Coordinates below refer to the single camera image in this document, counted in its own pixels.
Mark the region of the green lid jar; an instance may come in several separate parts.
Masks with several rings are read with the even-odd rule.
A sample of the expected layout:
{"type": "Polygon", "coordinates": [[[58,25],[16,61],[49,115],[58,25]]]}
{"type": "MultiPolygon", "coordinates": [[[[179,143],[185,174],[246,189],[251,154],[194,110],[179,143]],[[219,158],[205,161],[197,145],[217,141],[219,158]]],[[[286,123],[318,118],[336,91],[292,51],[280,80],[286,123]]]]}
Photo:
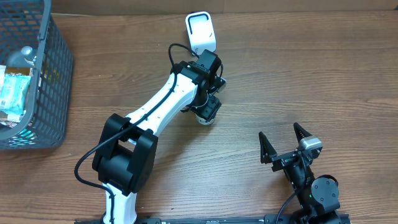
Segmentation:
{"type": "Polygon", "coordinates": [[[197,121],[202,125],[211,125],[214,123],[214,120],[215,120],[214,116],[209,119],[205,119],[196,114],[195,117],[196,117],[197,121]]]}

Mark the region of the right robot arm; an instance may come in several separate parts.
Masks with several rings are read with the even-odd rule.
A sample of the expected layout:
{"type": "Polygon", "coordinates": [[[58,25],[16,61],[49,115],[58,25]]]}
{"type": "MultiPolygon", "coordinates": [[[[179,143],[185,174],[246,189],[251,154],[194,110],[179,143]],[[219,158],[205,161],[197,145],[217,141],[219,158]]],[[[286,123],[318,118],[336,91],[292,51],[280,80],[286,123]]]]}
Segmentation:
{"type": "Polygon", "coordinates": [[[292,152],[278,154],[266,135],[259,132],[261,163],[282,170],[294,192],[275,215],[265,215],[265,223],[350,224],[348,214],[338,209],[339,183],[332,175],[315,177],[310,166],[319,157],[322,141],[294,123],[298,146],[292,152]]]}

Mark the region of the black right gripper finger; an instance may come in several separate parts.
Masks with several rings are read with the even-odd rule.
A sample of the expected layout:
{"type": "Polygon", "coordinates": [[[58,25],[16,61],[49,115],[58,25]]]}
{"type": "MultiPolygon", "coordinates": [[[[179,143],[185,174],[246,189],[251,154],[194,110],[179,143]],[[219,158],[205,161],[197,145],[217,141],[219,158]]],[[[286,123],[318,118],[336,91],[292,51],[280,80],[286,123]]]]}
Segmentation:
{"type": "Polygon", "coordinates": [[[261,163],[271,163],[273,158],[277,156],[276,150],[262,131],[259,132],[259,141],[261,146],[261,163]]]}
{"type": "Polygon", "coordinates": [[[308,139],[312,137],[312,135],[298,123],[294,123],[294,131],[298,142],[301,142],[302,139],[308,139]]]}

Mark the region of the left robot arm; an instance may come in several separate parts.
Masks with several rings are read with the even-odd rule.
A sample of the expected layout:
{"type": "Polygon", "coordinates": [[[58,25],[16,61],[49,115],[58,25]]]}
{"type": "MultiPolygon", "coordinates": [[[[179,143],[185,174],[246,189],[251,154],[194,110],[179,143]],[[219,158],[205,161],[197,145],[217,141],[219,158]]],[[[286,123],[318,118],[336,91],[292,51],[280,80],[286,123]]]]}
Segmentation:
{"type": "Polygon", "coordinates": [[[180,111],[211,124],[221,107],[215,96],[226,85],[217,54],[205,50],[197,61],[173,63],[166,84],[138,110],[105,122],[92,168],[106,192],[100,223],[135,223],[137,193],[152,172],[160,133],[180,111]]]}

